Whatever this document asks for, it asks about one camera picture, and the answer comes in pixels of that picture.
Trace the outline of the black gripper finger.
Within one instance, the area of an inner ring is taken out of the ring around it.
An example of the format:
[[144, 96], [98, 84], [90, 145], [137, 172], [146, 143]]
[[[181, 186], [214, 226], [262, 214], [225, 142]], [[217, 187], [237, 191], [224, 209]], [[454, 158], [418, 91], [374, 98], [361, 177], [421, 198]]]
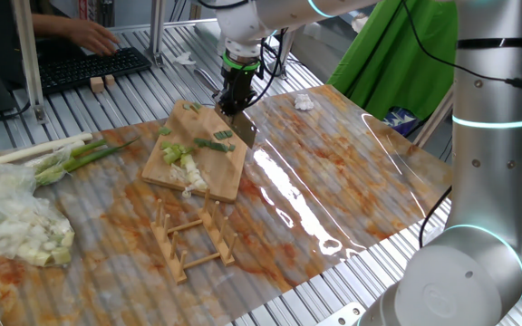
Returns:
[[225, 116], [225, 117], [234, 116], [234, 102], [231, 100], [229, 95], [222, 93], [216, 97], [215, 112], [219, 116]]
[[251, 98], [234, 100], [231, 106], [231, 115], [236, 116], [238, 113], [245, 110], [249, 106], [250, 102]]

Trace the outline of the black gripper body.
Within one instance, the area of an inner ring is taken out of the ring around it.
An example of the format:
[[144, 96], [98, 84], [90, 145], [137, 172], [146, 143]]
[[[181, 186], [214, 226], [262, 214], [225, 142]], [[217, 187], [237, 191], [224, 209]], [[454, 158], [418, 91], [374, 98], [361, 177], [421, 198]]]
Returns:
[[221, 75], [224, 78], [222, 101], [251, 101], [256, 92], [251, 83], [256, 75], [255, 70], [241, 70], [237, 68], [223, 68]]

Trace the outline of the person's hand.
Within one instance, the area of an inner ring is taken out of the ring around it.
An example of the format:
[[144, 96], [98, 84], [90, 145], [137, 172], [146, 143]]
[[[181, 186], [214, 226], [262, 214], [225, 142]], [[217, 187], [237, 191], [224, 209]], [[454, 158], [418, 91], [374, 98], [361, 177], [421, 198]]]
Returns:
[[85, 20], [69, 19], [66, 37], [76, 45], [98, 55], [112, 55], [120, 41], [105, 27]]

